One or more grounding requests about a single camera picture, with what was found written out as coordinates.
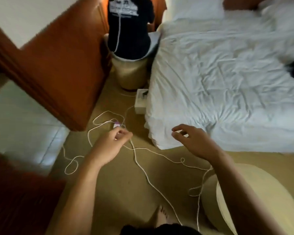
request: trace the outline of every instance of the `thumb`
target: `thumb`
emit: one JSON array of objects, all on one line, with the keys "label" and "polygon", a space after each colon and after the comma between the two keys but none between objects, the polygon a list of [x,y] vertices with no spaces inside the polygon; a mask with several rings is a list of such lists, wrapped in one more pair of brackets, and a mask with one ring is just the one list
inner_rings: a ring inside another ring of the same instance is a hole
[{"label": "thumb", "polygon": [[182,144],[185,144],[187,141],[187,138],[185,138],[182,134],[178,132],[173,132],[171,135],[175,140],[181,142]]},{"label": "thumb", "polygon": [[121,138],[117,140],[117,142],[121,145],[124,145],[127,141],[129,141],[133,137],[132,132],[128,132],[127,134],[123,134]]}]

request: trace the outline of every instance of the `left hand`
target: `left hand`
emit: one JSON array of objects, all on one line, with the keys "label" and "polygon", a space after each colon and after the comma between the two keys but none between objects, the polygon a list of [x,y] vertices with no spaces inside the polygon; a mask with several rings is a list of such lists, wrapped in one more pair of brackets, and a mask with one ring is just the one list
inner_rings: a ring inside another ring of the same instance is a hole
[{"label": "left hand", "polygon": [[103,134],[92,147],[89,159],[99,167],[112,161],[119,153],[121,147],[129,141],[133,133],[121,127],[115,127],[113,130]]}]

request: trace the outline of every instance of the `black shorts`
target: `black shorts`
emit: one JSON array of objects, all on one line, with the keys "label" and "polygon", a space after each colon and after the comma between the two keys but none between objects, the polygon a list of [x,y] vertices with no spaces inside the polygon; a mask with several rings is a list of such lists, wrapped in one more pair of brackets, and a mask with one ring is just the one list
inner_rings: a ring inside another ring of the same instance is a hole
[{"label": "black shorts", "polygon": [[164,224],[157,228],[134,228],[126,225],[122,228],[120,235],[200,235],[191,227],[175,224]]}]

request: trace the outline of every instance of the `mattress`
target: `mattress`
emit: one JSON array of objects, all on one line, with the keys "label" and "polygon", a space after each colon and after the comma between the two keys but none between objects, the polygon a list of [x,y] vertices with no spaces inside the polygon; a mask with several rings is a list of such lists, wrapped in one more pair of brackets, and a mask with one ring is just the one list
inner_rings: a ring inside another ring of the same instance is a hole
[{"label": "mattress", "polygon": [[261,18],[165,22],[146,108],[160,149],[171,129],[203,128],[227,151],[294,152],[294,32]]}]

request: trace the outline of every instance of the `hand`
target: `hand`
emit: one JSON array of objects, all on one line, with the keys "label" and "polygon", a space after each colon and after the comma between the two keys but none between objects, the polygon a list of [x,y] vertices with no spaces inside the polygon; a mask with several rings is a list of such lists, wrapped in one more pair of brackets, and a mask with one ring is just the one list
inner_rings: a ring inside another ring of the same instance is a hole
[{"label": "hand", "polygon": [[211,163],[223,150],[200,128],[180,124],[172,129],[172,137],[181,142],[192,154]]},{"label": "hand", "polygon": [[133,133],[121,127],[103,134],[92,147],[89,158],[97,166],[102,167],[112,161],[119,153],[121,147],[129,141]]}]

